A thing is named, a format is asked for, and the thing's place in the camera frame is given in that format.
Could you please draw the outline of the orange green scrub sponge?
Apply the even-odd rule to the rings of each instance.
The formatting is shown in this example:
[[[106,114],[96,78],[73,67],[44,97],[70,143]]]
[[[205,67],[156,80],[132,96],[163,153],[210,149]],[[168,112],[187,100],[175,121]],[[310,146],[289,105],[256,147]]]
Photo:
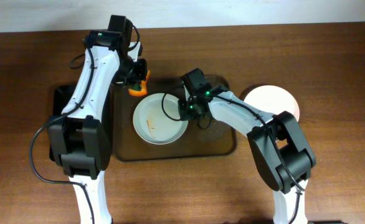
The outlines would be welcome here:
[[[144,80],[141,80],[139,81],[138,83],[130,86],[128,88],[128,93],[131,95],[131,96],[145,96],[148,91],[147,91],[147,81],[149,80],[149,77],[151,75],[151,72],[148,70],[147,71],[147,74],[145,76],[145,79]]]

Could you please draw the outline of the pale blue plate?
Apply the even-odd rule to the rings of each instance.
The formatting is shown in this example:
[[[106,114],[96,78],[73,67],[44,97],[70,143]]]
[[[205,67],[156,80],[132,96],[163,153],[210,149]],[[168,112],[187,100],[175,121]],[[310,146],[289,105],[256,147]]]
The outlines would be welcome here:
[[[179,139],[185,132],[188,121],[178,121],[178,98],[164,93],[145,97],[133,113],[133,127],[144,141],[163,145]]]

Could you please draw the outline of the pink white plate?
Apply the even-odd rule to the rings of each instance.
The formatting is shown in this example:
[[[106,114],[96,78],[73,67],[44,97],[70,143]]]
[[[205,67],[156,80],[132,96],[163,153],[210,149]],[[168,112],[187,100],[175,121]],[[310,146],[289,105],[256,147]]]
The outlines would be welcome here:
[[[297,121],[300,119],[300,108],[297,100],[287,90],[274,85],[262,85],[249,91],[244,102],[262,111],[280,114],[291,113]]]

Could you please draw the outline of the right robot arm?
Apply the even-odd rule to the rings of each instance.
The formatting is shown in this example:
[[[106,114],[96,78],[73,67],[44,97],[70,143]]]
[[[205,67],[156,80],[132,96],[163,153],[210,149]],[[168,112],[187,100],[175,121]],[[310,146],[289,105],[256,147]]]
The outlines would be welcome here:
[[[199,68],[184,74],[181,86],[185,91],[178,102],[181,121],[208,115],[247,137],[258,173],[273,191],[273,222],[308,223],[305,189],[316,157],[295,117],[245,103],[227,87],[212,86]]]

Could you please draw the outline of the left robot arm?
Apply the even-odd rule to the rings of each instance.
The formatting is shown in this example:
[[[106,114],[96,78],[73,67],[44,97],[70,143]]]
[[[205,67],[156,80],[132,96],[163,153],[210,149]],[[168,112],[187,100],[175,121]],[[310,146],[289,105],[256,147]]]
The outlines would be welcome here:
[[[68,176],[77,198],[81,223],[111,223],[105,195],[105,170],[111,158],[111,136],[103,120],[110,87],[146,94],[150,72],[142,45],[131,41],[137,28],[125,16],[112,15],[105,30],[92,30],[83,43],[85,61],[69,102],[48,127],[55,163]]]

